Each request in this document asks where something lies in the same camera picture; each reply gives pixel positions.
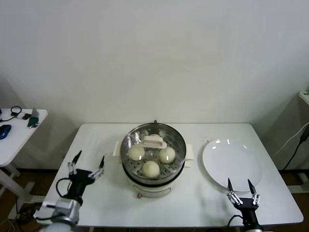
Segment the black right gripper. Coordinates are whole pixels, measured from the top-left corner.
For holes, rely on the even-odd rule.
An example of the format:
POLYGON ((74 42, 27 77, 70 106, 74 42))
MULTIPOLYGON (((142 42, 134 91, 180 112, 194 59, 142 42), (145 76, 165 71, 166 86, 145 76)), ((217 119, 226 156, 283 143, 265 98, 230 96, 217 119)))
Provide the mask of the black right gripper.
POLYGON ((232 204, 236 205, 236 209, 241 212, 244 226, 260 226, 255 211, 259 205, 260 195, 257 193, 255 186, 248 179, 248 184, 252 198, 239 198, 234 192, 230 179, 228 178, 227 197, 232 204))

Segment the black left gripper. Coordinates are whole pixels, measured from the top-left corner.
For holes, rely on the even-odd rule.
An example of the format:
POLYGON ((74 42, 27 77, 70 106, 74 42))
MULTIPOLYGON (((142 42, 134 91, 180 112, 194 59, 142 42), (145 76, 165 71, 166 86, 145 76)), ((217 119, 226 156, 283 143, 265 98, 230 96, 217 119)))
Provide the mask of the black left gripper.
POLYGON ((103 156, 99 164, 99 168, 94 172, 87 170, 76 170, 75 166, 81 153, 82 150, 80 150, 73 160, 68 163, 69 179, 71 181, 71 186, 66 194, 66 198, 68 199, 81 200, 85 188, 88 185, 93 184, 92 178, 99 178, 104 173, 105 156, 103 156))

